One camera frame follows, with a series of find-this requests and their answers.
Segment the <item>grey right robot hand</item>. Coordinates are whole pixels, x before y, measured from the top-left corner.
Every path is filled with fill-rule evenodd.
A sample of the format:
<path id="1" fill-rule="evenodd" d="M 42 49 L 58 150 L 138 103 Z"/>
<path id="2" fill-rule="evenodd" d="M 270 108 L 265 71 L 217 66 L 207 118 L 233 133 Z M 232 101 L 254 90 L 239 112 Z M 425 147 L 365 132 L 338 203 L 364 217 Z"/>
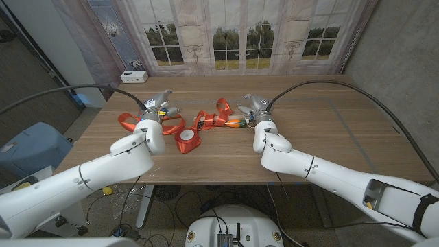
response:
<path id="1" fill-rule="evenodd" d="M 256 124 L 262 121 L 269 121 L 271 119 L 272 111 L 267 110 L 267 107 L 270 103 L 268 98 L 254 94 L 246 94 L 244 98 L 250 102 L 250 106 L 237 106 L 244 117 L 255 121 Z"/>

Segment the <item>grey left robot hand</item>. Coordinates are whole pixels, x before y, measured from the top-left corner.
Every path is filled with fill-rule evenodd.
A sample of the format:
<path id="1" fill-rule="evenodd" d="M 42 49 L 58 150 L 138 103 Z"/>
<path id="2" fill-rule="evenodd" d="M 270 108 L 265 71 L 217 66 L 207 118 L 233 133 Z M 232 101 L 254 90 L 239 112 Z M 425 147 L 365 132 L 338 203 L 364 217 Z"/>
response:
<path id="1" fill-rule="evenodd" d="M 153 120 L 161 123 L 163 117 L 175 117 L 180 112 L 180 109 L 169 105 L 168 97 L 171 94 L 172 91 L 166 89 L 145 100 L 143 105 L 146 109 L 141 110 L 141 119 Z"/>

